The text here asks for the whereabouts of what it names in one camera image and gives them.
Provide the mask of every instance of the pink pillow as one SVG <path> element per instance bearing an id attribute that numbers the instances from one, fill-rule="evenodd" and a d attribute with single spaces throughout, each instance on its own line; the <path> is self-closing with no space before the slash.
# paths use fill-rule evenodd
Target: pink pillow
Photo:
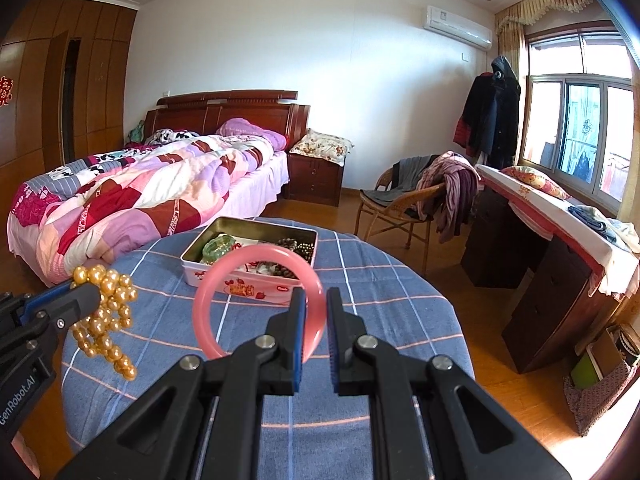
<path id="1" fill-rule="evenodd" d="M 236 135 L 257 135 L 267 139 L 276 152 L 281 152 L 287 147 L 287 137 L 271 130 L 265 130 L 260 126 L 251 124 L 246 119 L 229 119 L 218 128 L 216 132 L 219 136 L 231 137 Z"/>
<path id="2" fill-rule="evenodd" d="M 535 170 L 529 166 L 511 166 L 504 168 L 502 172 L 506 175 L 512 176 L 516 180 L 519 180 L 523 184 L 531 186 L 533 189 L 537 189 L 548 195 L 559 198 L 560 200 L 566 200 L 571 198 L 564 189 L 551 180 L 542 171 Z"/>

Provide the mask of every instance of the white wall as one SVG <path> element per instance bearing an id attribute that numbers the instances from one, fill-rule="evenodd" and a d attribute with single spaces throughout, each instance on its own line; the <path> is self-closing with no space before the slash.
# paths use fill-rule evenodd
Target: white wall
<path id="1" fill-rule="evenodd" d="M 484 53 L 422 28 L 429 4 L 494 28 L 463 0 L 155 0 L 134 24 L 125 130 L 165 90 L 297 90 L 310 127 L 355 143 L 343 185 L 370 188 L 400 158 L 455 148 L 486 67 Z"/>
<path id="2" fill-rule="evenodd" d="M 550 28 L 564 27 L 573 23 L 597 22 L 599 20 L 610 20 L 607 14 L 598 2 L 589 4 L 580 12 L 569 12 L 567 10 L 550 10 L 540 20 L 533 25 L 527 25 L 524 28 L 525 34 L 533 34 Z"/>

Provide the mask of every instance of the window frame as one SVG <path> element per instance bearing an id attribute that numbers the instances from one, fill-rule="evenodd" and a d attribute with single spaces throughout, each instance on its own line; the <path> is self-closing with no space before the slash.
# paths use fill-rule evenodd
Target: window frame
<path id="1" fill-rule="evenodd" d="M 578 35 L 580 38 L 581 49 L 583 49 L 583 34 L 589 32 L 614 32 L 610 30 L 610 27 L 579 27 L 575 28 L 562 28 L 562 31 L 546 31 L 535 36 L 527 38 L 527 53 L 530 55 L 531 45 L 539 43 L 544 40 L 552 40 L 561 38 L 564 36 Z M 584 54 L 582 54 L 582 65 L 584 67 Z M 560 90 L 560 111 L 558 117 L 558 129 L 556 134 L 556 143 L 554 145 L 554 152 L 551 158 L 551 168 L 546 168 L 540 164 L 537 164 L 531 160 L 527 160 L 524 157 L 525 146 L 527 143 L 527 133 L 530 125 L 530 112 L 532 105 L 532 91 L 534 83 L 556 82 L 561 84 Z M 581 180 L 574 177 L 558 168 L 559 157 L 564 149 L 566 143 L 566 127 L 568 123 L 568 107 L 569 100 L 567 92 L 569 85 L 580 86 L 594 86 L 600 88 L 600 127 L 598 130 L 598 145 L 596 149 L 596 158 L 594 160 L 592 182 Z M 609 108 L 609 88 L 619 88 L 623 90 L 633 91 L 631 79 L 605 76 L 597 74 L 587 73 L 569 73 L 569 74 L 544 74 L 544 75 L 529 75 L 527 76 L 526 95 L 525 95 L 525 114 L 523 124 L 522 142 L 520 143 L 520 152 L 518 154 L 519 164 L 529 166 L 542 171 L 545 174 L 551 176 L 554 180 L 557 180 L 559 184 L 567 187 L 568 190 L 574 194 L 580 194 L 595 204 L 606 208 L 611 212 L 617 213 L 620 208 L 620 202 L 613 198 L 611 195 L 600 189 L 600 183 L 602 179 L 602 171 L 604 168 L 605 150 L 607 145 L 607 129 L 608 129 L 608 108 Z"/>

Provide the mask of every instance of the black coat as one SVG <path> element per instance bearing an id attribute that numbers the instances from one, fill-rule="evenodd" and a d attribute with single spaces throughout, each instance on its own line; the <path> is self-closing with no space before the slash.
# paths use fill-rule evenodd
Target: black coat
<path id="1" fill-rule="evenodd" d="M 487 164 L 501 170 L 512 166 L 518 145 L 518 116 L 520 114 L 520 85 L 504 56 L 491 63 L 494 75 L 469 94 L 473 101 L 473 117 L 468 147 L 488 155 Z"/>

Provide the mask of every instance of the air conditioner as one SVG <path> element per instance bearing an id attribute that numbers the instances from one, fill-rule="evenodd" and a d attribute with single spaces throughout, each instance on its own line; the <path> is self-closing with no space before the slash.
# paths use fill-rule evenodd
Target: air conditioner
<path id="1" fill-rule="evenodd" d="M 433 6 L 427 7 L 423 27 L 484 51 L 491 49 L 494 40 L 494 35 L 488 28 Z"/>

